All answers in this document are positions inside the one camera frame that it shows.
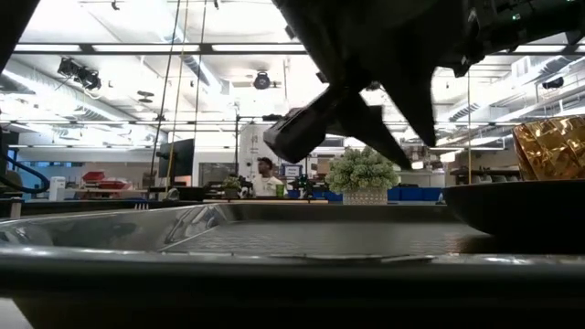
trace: monitor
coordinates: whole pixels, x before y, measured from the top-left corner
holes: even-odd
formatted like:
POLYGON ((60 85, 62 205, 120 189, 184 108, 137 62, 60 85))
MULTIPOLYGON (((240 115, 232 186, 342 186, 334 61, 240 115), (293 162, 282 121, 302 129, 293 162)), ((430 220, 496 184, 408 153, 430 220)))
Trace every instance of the monitor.
POLYGON ((160 146, 156 153, 158 159, 158 177, 165 178, 168 174, 168 166, 171 160, 171 149, 173 149, 173 167, 171 168, 171 186, 177 176, 191 176, 193 174, 193 153, 195 141, 188 139, 174 143, 165 143, 160 146))

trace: metal tray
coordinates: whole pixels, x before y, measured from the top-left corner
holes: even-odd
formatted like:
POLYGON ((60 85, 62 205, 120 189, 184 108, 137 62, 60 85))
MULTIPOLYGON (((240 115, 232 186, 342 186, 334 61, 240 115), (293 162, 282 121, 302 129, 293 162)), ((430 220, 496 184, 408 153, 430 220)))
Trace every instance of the metal tray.
POLYGON ((498 240, 445 206, 129 210, 6 222, 0 241, 0 296, 36 328, 193 322, 208 306, 538 304, 585 286, 581 257, 540 255, 584 248, 498 240))
POLYGON ((27 251, 34 247, 55 257, 156 261, 169 260, 169 254, 233 259, 585 253, 577 242, 490 237, 445 206, 218 204, 118 211, 6 222, 0 224, 0 241, 7 242, 0 254, 19 257, 36 256, 27 251))

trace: person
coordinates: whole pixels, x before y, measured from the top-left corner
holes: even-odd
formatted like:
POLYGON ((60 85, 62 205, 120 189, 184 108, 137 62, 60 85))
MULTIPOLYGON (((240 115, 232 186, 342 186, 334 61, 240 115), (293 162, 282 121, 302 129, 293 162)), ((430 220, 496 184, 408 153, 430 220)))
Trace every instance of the person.
MULTIPOLYGON (((254 196, 276 196, 276 186, 284 185, 280 179, 272 175, 273 167, 274 164, 271 159, 267 157, 258 159, 259 175, 252 180, 254 196)), ((284 194, 287 194, 286 186, 284 187, 284 194)))

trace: white shirt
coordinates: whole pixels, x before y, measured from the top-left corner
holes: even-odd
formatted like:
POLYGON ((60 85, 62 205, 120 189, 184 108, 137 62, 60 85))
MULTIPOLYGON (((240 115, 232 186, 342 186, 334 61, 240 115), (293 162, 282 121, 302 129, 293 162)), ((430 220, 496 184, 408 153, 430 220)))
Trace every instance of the white shirt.
POLYGON ((284 185, 278 178, 257 176, 252 180, 254 185, 254 196, 276 196, 276 186, 284 185))

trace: gold vase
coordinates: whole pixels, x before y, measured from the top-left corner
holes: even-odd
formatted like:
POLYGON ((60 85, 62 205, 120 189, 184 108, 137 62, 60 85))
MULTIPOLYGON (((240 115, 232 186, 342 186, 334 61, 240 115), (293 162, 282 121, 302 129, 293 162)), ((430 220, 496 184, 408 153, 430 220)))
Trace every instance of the gold vase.
POLYGON ((514 146, 526 181, 585 178, 585 118, 558 117, 514 128, 514 146))

